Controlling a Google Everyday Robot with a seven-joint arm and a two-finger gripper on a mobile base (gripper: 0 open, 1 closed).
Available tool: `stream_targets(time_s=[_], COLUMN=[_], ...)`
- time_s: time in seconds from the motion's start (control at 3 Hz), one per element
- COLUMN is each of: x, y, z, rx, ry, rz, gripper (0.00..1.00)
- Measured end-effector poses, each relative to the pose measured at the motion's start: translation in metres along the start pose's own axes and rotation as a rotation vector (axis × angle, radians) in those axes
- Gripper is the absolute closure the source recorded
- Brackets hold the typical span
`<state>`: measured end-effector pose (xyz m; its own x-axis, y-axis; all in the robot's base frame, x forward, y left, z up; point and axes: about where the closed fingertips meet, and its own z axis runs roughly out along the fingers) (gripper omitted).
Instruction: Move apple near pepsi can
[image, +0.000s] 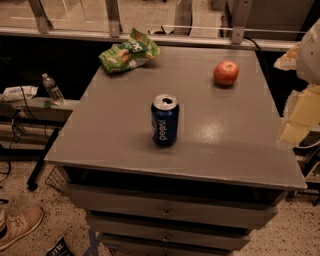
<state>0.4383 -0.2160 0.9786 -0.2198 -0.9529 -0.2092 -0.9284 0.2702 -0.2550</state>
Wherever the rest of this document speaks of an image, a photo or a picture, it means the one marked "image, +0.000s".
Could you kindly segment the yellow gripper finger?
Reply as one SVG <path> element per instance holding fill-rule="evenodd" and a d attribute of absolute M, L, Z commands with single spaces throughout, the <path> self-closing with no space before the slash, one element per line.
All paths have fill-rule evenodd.
<path fill-rule="evenodd" d="M 320 124 L 320 85 L 308 85 L 302 92 L 293 90 L 284 111 L 279 139 L 299 144 Z"/>
<path fill-rule="evenodd" d="M 274 63 L 274 67 L 283 71 L 295 70 L 299 46 L 300 43 L 295 44 L 285 54 L 278 58 Z"/>

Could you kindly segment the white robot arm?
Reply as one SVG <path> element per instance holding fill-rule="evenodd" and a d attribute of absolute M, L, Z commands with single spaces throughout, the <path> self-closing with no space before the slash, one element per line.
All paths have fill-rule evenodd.
<path fill-rule="evenodd" d="M 274 67 L 295 70 L 297 77 L 308 83 L 302 92 L 290 94 L 284 108 L 279 140 L 296 146 L 320 123 L 320 19 Z"/>

